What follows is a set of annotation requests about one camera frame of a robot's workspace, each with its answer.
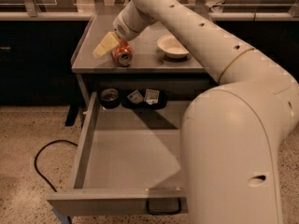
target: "floor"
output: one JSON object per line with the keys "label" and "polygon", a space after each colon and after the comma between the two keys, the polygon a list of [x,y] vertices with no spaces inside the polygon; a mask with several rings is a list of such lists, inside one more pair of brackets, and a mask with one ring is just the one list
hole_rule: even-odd
{"label": "floor", "polygon": [[[0,106],[0,223],[60,223],[47,203],[50,187],[34,169],[34,158],[48,142],[77,142],[80,118],[65,127],[67,106]],[[67,143],[48,147],[39,156],[40,171],[59,191],[67,189],[76,148]],[[299,126],[279,152],[284,224],[299,223]],[[188,215],[173,217],[74,217],[73,223],[189,223]]]}

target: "drawer handle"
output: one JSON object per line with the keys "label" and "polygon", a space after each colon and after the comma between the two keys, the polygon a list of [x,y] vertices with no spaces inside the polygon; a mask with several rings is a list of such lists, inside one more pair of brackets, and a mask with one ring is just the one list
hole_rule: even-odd
{"label": "drawer handle", "polygon": [[181,212],[181,200],[180,200],[180,198],[178,198],[178,210],[174,210],[174,211],[165,211],[165,212],[152,211],[152,210],[150,210],[150,199],[147,199],[146,208],[147,208],[147,213],[150,215],[154,215],[154,216],[176,215]]}
{"label": "drawer handle", "polygon": [[10,52],[11,47],[0,47],[0,50],[3,51],[3,52]]}

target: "white bowl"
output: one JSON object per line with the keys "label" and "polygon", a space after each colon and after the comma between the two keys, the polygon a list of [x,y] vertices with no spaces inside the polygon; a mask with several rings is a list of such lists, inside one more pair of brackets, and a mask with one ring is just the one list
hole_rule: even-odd
{"label": "white bowl", "polygon": [[173,59],[180,59],[189,54],[173,35],[161,36],[157,41],[157,45],[165,52],[166,56]]}

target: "drawer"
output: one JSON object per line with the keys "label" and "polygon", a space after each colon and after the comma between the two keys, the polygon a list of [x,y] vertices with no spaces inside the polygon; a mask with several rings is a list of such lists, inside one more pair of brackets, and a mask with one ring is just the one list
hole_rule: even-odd
{"label": "drawer", "polygon": [[64,216],[187,212],[179,124],[189,101],[164,109],[100,106],[92,94],[66,192],[48,195]]}

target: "red can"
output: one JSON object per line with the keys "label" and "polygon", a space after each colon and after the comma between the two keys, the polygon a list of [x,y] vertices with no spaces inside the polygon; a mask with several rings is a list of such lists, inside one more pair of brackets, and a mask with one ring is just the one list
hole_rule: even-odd
{"label": "red can", "polygon": [[120,40],[120,44],[112,50],[112,57],[120,66],[128,66],[133,58],[129,43],[125,40]]}

